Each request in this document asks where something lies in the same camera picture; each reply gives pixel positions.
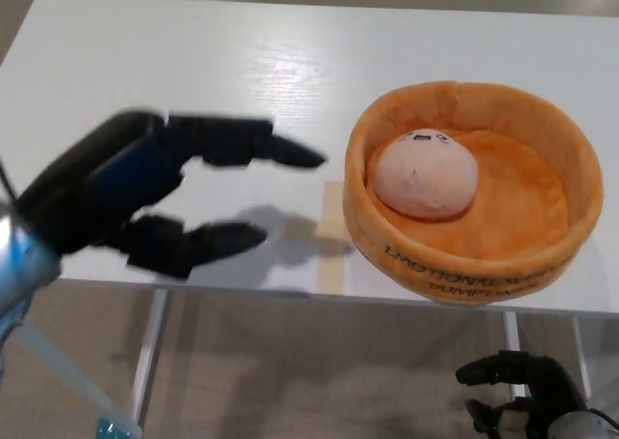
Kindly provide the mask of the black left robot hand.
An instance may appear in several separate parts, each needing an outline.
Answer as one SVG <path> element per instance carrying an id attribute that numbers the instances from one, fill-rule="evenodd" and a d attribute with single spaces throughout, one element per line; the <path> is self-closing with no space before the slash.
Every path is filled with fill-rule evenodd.
<path id="1" fill-rule="evenodd" d="M 117 113 L 52 162 L 17 198 L 35 234 L 59 255 L 115 249 L 131 267 L 186 279 L 198 266 L 254 249 L 264 229 L 248 222 L 203 223 L 136 212 L 181 185 L 186 162 L 246 167 L 254 160 L 315 169 L 326 157 L 276 134 L 267 118 Z"/>

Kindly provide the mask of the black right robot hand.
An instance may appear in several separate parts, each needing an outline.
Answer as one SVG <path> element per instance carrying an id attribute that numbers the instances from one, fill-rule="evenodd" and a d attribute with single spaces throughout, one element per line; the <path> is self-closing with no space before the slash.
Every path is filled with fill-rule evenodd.
<path id="1" fill-rule="evenodd" d="M 461 366 L 458 383 L 466 386 L 521 385 L 528 395 L 492 407 L 476 399 L 465 408 L 477 432 L 488 438 L 548 438 L 551 424 L 573 412 L 584 412 L 583 396 L 568 372 L 548 356 L 523 351 L 500 350 Z"/>

